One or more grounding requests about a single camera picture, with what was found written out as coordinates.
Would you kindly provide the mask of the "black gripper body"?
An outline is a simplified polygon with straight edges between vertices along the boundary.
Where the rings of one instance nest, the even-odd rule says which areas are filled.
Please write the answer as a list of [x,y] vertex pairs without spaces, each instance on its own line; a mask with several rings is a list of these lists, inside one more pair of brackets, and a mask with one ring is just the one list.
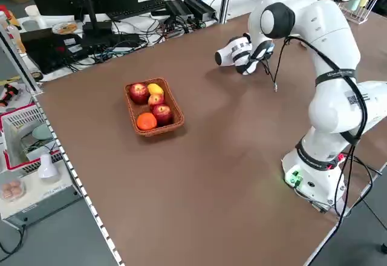
[[250,64],[268,60],[272,56],[272,44],[260,44],[257,47],[252,45],[250,52]]

